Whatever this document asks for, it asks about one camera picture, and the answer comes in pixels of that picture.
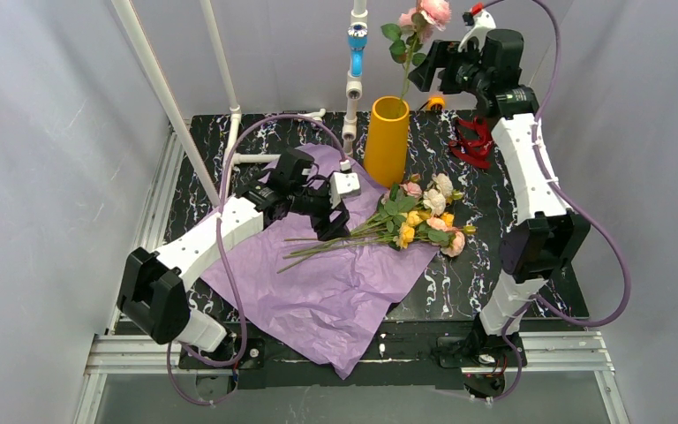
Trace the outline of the red printed ribbon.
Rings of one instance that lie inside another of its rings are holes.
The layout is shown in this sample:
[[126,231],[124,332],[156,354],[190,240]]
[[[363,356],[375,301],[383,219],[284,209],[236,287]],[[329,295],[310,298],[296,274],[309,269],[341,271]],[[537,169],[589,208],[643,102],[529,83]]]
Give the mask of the red printed ribbon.
[[449,152],[457,159],[479,170],[489,170],[488,157],[494,141],[487,122],[482,117],[471,120],[458,118],[454,124],[455,137],[448,142]]

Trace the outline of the pink paper flower bouquet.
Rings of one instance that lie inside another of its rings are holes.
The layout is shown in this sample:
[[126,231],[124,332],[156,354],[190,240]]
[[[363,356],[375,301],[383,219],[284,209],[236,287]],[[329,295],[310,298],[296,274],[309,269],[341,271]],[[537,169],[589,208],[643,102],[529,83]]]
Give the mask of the pink paper flower bouquet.
[[472,224],[455,225],[450,207],[463,198],[450,177],[437,173],[422,186],[419,174],[412,174],[400,184],[394,183],[379,198],[376,211],[350,234],[319,242],[284,256],[291,263],[284,271],[316,255],[349,247],[384,245],[402,251],[415,242],[427,243],[455,258],[464,249],[466,238],[477,232]]

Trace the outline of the purple pink wrapping paper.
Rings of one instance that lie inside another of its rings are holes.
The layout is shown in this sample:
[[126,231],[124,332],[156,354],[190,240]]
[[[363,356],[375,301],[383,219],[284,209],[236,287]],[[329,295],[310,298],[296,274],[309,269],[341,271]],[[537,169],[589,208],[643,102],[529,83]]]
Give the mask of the purple pink wrapping paper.
[[248,322],[347,378],[387,311],[401,302],[438,253],[415,242],[351,246],[292,265],[286,254],[314,231],[290,214],[227,253]]

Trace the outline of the pink rose flower stem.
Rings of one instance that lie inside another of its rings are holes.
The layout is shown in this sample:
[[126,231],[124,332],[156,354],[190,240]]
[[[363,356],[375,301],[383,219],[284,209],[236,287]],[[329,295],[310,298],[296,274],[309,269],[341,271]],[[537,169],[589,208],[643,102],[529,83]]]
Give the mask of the pink rose flower stem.
[[451,14],[449,1],[420,0],[406,13],[402,13],[396,23],[386,23],[380,27],[382,35],[390,42],[389,55],[403,69],[400,94],[395,106],[390,109],[390,117],[398,118],[404,114],[403,101],[411,85],[411,68],[424,61],[426,55],[421,52],[422,48],[435,31],[445,30]]

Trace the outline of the small white pipe elbow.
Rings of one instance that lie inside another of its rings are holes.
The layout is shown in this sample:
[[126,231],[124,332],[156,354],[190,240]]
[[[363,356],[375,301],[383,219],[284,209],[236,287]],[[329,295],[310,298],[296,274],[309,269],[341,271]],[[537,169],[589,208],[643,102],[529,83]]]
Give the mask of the small white pipe elbow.
[[297,114],[301,117],[307,117],[307,118],[311,119],[312,121],[322,123],[323,120],[324,120],[324,117],[327,113],[327,110],[324,109],[324,108],[321,108],[321,109],[316,110],[316,111],[294,110],[293,113]]

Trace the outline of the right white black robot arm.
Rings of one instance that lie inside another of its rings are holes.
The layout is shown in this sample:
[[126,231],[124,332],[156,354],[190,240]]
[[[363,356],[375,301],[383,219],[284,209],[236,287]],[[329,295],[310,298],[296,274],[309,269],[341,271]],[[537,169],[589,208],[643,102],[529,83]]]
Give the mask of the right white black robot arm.
[[510,29],[487,30],[463,49],[457,42],[436,40],[409,75],[424,92],[438,78],[443,94],[475,96],[513,186],[516,225],[501,240],[501,274],[478,314],[481,332],[488,336],[518,331],[525,306],[572,260],[590,229],[553,187],[556,178],[539,145],[539,102],[520,82],[523,50],[523,36]]

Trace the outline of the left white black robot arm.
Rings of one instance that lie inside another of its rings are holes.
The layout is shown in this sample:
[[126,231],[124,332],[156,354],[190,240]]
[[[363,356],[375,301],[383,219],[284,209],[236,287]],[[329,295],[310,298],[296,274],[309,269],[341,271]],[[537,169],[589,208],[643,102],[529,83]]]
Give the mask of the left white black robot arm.
[[179,342],[213,352],[226,329],[192,310],[186,293],[222,253],[290,213],[309,217],[320,241],[349,235],[350,213],[344,201],[359,194],[358,174],[348,160],[328,176],[317,169],[311,155],[290,149],[180,238],[154,251],[131,251],[117,308],[159,345]]

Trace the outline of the yellow cylindrical vase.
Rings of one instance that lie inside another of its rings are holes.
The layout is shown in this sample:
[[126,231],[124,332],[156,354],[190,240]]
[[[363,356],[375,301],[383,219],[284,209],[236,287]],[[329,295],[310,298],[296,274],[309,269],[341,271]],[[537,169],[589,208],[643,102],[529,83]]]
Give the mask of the yellow cylindrical vase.
[[410,108],[395,96],[377,99],[372,106],[363,166],[381,186],[402,181],[408,155]]

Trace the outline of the blue pipe valve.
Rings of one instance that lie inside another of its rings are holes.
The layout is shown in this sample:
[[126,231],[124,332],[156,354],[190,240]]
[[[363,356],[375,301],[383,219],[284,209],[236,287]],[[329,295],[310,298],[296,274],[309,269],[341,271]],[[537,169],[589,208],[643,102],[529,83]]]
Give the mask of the blue pipe valve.
[[363,55],[367,44],[368,27],[364,22],[355,22],[347,30],[350,48],[350,75],[360,77],[363,71]]

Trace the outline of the white PVC pipe frame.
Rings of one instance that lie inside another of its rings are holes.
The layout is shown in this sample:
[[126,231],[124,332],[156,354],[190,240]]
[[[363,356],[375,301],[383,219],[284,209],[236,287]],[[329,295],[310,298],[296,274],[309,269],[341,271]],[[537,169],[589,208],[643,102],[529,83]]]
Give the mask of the white PVC pipe frame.
[[[200,8],[207,25],[207,32],[214,49],[216,63],[230,110],[230,131],[227,143],[225,144],[224,165],[222,166],[221,186],[219,188],[215,186],[190,131],[186,127],[181,109],[163,72],[159,59],[154,53],[152,44],[147,37],[133,2],[113,1],[111,4],[131,42],[142,70],[146,74],[159,103],[173,126],[177,139],[184,148],[184,152],[205,190],[207,198],[214,207],[223,204],[224,199],[228,196],[231,170],[235,165],[240,163],[269,163],[278,159],[279,156],[263,154],[240,155],[236,152],[238,136],[244,134],[239,129],[242,121],[242,110],[237,100],[212,3],[210,1],[201,1]],[[367,24],[367,14],[366,2],[356,1],[350,13],[350,24],[355,22]],[[360,77],[352,77],[349,69],[346,81],[347,110],[343,120],[341,136],[336,137],[334,133],[327,131],[327,134],[332,137],[336,148],[343,155],[343,160],[352,155],[353,143],[357,138],[357,106],[362,94],[362,75]]]

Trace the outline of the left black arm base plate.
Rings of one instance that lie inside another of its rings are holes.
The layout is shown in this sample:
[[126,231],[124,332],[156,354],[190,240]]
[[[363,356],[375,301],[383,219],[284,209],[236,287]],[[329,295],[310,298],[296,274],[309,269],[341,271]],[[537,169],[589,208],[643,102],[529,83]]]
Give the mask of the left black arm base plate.
[[[200,348],[193,347],[192,350],[199,356],[206,358],[208,361],[227,361],[234,358],[239,352],[242,342],[241,337],[227,336],[223,339],[220,345],[213,352],[205,352]],[[265,340],[263,338],[249,337],[246,343],[244,355],[240,358],[237,364],[231,364],[230,367],[239,369],[260,369],[263,368],[265,362]],[[195,358],[188,351],[181,350],[178,365],[181,369],[214,369],[207,363]]]

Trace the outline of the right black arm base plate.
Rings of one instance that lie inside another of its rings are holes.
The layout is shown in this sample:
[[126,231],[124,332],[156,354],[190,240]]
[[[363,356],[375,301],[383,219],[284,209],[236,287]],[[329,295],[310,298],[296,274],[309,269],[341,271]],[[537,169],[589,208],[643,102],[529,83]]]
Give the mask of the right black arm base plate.
[[508,336],[508,341],[516,348],[512,349],[503,337],[479,337],[470,333],[467,337],[439,337],[432,355],[443,368],[457,367],[516,367],[517,357],[525,367],[528,360],[525,348],[518,333]]

